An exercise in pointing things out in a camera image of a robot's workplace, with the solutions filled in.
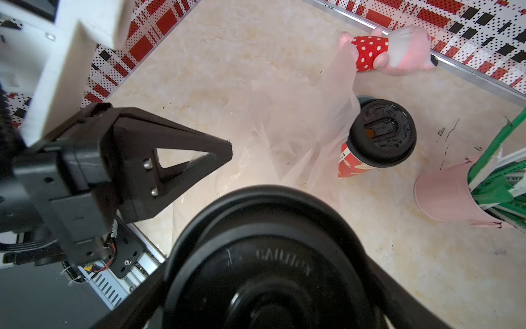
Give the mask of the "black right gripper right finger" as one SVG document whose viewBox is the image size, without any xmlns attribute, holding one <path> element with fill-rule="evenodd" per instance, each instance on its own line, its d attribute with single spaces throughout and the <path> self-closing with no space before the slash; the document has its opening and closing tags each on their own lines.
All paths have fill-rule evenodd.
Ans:
<svg viewBox="0 0 526 329">
<path fill-rule="evenodd" d="M 395 328 L 451 328 L 367 256 L 368 291 Z"/>
</svg>

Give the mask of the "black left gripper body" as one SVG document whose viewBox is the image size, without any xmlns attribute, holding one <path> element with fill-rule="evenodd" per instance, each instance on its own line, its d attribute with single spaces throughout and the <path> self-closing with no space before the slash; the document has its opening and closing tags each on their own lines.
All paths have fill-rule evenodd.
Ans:
<svg viewBox="0 0 526 329">
<path fill-rule="evenodd" d="M 75 265 L 108 258 L 119 207 L 116 145 L 108 137 L 59 138 L 1 152 L 1 231 L 31 240 L 1 251 Z"/>
</svg>

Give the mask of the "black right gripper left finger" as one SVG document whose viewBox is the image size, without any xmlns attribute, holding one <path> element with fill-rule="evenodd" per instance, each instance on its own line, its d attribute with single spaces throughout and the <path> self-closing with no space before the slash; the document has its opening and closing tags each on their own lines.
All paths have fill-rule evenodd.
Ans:
<svg viewBox="0 0 526 329">
<path fill-rule="evenodd" d="M 161 264 L 131 295 L 92 328 L 144 328 L 166 299 L 164 274 L 167 263 Z"/>
</svg>

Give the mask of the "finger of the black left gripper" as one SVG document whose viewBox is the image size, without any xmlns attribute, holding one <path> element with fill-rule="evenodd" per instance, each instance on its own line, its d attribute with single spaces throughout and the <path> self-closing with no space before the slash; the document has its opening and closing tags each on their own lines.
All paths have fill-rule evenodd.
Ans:
<svg viewBox="0 0 526 329">
<path fill-rule="evenodd" d="M 108 183 L 127 223 L 152 219 L 233 157 L 229 141 L 139 108 L 91 104 L 79 164 L 86 186 Z"/>
</svg>

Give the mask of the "red milk tea cup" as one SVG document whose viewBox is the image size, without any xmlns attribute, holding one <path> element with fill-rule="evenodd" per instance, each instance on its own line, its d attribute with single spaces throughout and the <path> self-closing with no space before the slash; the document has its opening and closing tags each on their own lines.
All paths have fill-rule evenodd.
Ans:
<svg viewBox="0 0 526 329">
<path fill-rule="evenodd" d="M 330 206 L 283 186 L 229 193 L 168 259 L 163 328 L 385 328 L 367 256 Z"/>
<path fill-rule="evenodd" d="M 358 100 L 360 113 L 341 147 L 340 179 L 395 167 L 407 160 L 416 147 L 416 126 L 404 107 L 370 96 L 360 96 Z"/>
</svg>

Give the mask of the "clear plastic carrier bag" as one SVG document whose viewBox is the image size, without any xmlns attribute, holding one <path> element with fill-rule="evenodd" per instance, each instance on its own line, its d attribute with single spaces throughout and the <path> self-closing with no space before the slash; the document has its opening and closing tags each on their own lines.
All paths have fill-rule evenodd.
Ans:
<svg viewBox="0 0 526 329">
<path fill-rule="evenodd" d="M 256 185 L 298 189 L 338 208 L 341 145 L 359 113 L 357 58 L 347 42 L 317 83 L 254 80 L 237 93 L 213 128 L 231 143 L 232 159 L 174 203 L 174 229 L 219 197 Z"/>
</svg>

